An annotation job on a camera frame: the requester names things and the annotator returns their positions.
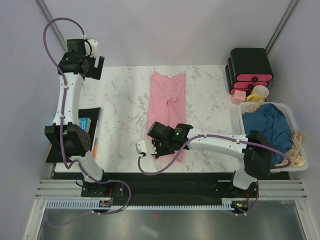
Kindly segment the pink t shirt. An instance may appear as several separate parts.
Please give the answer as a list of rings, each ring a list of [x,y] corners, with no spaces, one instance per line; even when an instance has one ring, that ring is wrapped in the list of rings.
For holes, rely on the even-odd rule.
[[[154,72],[151,76],[147,129],[154,122],[175,128],[186,123],[186,74],[175,76]]]

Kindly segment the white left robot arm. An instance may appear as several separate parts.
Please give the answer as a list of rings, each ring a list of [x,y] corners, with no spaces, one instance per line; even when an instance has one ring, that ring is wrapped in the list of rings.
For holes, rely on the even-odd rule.
[[[80,94],[86,78],[100,80],[105,58],[97,56],[98,40],[67,40],[67,52],[54,65],[59,74],[59,97],[52,124],[44,128],[51,145],[60,152],[66,169],[77,166],[86,182],[94,182],[92,191],[99,197],[110,191],[102,180],[104,171],[91,153],[91,137],[79,125]]]

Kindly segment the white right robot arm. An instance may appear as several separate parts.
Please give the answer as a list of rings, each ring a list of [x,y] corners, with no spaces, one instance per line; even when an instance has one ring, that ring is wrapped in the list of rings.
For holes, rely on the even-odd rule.
[[[251,183],[268,180],[272,168],[271,144],[258,131],[249,134],[225,135],[213,133],[179,123],[175,128],[154,122],[147,132],[158,158],[170,154],[179,155],[182,150],[202,150],[224,154],[238,159],[239,169],[229,184],[235,197],[242,196]]]

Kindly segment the blue treehouse book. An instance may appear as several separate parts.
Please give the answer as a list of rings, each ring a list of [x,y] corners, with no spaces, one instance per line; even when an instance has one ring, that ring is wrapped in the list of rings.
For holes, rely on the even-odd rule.
[[[90,126],[91,126],[91,119],[89,117],[80,117],[78,119],[78,125],[86,133],[89,133]]]

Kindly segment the pink cube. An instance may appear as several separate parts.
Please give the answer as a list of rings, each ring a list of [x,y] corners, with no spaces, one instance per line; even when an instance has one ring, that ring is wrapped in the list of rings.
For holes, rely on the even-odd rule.
[[[239,105],[246,100],[246,92],[242,90],[235,90],[232,95],[231,102],[235,105]]]

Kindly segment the white plastic basket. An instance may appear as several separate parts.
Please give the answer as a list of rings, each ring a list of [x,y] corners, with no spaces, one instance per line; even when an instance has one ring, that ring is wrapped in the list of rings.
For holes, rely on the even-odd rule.
[[[271,104],[275,105],[282,113],[284,114],[286,121],[292,131],[295,133],[299,131],[298,125],[295,121],[293,113],[291,109],[283,104],[283,103],[276,103],[272,102]],[[245,133],[245,127],[243,122],[243,114],[248,110],[252,110],[256,105],[256,102],[243,102],[238,105],[238,118],[241,133]],[[279,173],[279,172],[297,172],[297,171],[305,171],[309,167],[309,162],[302,144],[300,144],[299,152],[296,156],[291,158],[291,165],[286,168],[276,168],[272,169],[272,173]]]

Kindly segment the black orange notebook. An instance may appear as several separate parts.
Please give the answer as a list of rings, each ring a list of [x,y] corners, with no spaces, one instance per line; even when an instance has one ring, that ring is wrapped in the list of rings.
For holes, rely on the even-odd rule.
[[[83,157],[88,150],[92,152],[101,110],[100,107],[78,110],[78,118],[91,119],[89,133],[82,130],[79,123],[69,122],[62,126],[62,131],[60,131],[59,123],[45,126],[44,134],[51,143],[46,162],[63,163],[63,158],[65,158],[70,163],[71,157]]]

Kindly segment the blue t shirt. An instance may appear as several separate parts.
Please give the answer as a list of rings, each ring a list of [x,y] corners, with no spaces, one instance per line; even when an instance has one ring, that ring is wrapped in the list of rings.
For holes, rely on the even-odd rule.
[[[283,112],[274,104],[262,104],[253,112],[245,112],[242,120],[247,135],[251,131],[260,132],[273,149],[283,154],[292,147],[291,128]]]

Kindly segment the yellow mug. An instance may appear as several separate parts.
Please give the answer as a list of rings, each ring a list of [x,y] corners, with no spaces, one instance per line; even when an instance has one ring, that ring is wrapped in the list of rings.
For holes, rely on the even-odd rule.
[[[257,85],[253,88],[250,95],[247,96],[248,102],[258,102],[259,100],[265,100],[269,96],[269,90],[267,87]]]

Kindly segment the black pink drawer unit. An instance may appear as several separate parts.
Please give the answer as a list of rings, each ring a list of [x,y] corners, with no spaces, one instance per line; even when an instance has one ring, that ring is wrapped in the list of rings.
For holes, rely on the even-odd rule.
[[[225,66],[229,94],[236,90],[249,95],[255,86],[267,87],[274,73],[264,48],[237,47],[230,51]]]

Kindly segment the beige t shirt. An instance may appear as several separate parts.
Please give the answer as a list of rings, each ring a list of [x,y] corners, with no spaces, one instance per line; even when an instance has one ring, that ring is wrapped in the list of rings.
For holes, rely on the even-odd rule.
[[[262,100],[256,102],[256,105],[254,106],[253,109],[248,110],[247,112],[254,112],[258,107],[260,107],[263,104],[271,104],[271,102],[264,102]],[[291,139],[293,141],[293,144],[289,151],[286,153],[286,155],[291,159],[293,157],[296,157],[297,154],[299,153],[300,145],[302,144],[303,141],[303,133],[301,131],[294,132],[291,130]]]

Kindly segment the left aluminium frame post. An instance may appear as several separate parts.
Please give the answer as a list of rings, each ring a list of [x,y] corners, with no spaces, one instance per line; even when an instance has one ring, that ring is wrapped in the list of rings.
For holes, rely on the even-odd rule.
[[[37,7],[39,8],[42,16],[44,17],[44,19],[46,21],[45,29],[42,34],[45,50],[46,50],[51,62],[55,65],[55,68],[57,69],[57,71],[59,71],[58,64],[60,63],[61,59],[66,56],[66,53],[68,51],[68,46],[67,46],[66,39],[62,35],[62,32],[60,31],[56,22],[58,22],[58,21],[70,22],[70,23],[74,24],[80,30],[81,34],[84,34],[84,30],[82,29],[82,27],[78,23],[76,23],[74,20],[72,20],[70,18],[53,17],[49,7],[47,6],[47,4],[45,3],[44,0],[35,0],[34,2],[36,3]],[[47,38],[47,33],[48,33],[49,29],[51,30],[53,36],[55,37],[55,41],[59,44],[60,48],[63,51],[63,55],[62,54],[60,55],[59,60],[56,60],[55,58],[53,58],[54,52],[49,49],[48,38]]]

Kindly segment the aluminium frame post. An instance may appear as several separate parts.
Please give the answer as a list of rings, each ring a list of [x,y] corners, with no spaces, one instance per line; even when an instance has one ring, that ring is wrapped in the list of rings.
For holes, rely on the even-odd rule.
[[[62,35],[62,32],[60,31],[56,22],[58,22],[58,21],[70,22],[70,23],[74,24],[80,30],[81,34],[84,34],[84,30],[82,29],[82,27],[78,23],[76,23],[74,20],[72,20],[70,18],[53,17],[49,7],[47,6],[47,4],[45,3],[44,0],[35,0],[34,2],[36,3],[37,7],[39,8],[42,16],[44,17],[44,19],[46,21],[45,29],[42,34],[45,50],[46,50],[51,62],[55,65],[55,68],[57,69],[57,71],[59,71],[58,64],[60,63],[61,59],[66,56],[66,53],[68,51],[68,46],[67,46],[66,39]],[[51,30],[53,36],[55,37],[55,41],[59,44],[60,48],[63,51],[63,55],[62,54],[60,55],[59,60],[56,60],[55,58],[53,58],[54,52],[49,49],[48,38],[47,38],[47,33],[48,33],[49,29]]]
[[[268,43],[265,47],[267,54],[269,54],[272,51],[275,43],[277,42],[278,38],[280,37],[282,31],[284,30],[286,24],[290,20],[292,14],[294,13],[294,11],[299,3],[300,3],[300,0],[291,0],[289,2],[282,17],[280,18],[280,21],[278,22],[275,30],[273,31],[273,34],[272,34],[270,40],[268,41]]]

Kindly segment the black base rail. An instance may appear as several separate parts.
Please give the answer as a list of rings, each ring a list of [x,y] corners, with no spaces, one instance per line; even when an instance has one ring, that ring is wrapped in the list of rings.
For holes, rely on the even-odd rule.
[[[115,204],[130,205],[217,205],[222,199],[254,199],[257,185],[248,189],[232,186],[232,173],[162,173],[147,176],[142,173],[105,173],[107,184],[82,185],[81,196],[112,198]]]

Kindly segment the right aluminium frame post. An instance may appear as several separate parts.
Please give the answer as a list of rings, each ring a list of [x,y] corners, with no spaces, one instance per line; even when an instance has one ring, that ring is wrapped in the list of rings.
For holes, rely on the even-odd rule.
[[[294,11],[299,3],[300,3],[300,0],[291,0],[289,2],[282,17],[280,18],[280,21],[278,22],[275,30],[273,31],[273,34],[272,34],[270,40],[268,41],[268,43],[265,47],[267,54],[269,54],[272,51],[275,43],[277,42],[278,38],[280,37],[282,31],[284,30],[286,24],[290,20],[292,14],[294,13]]]

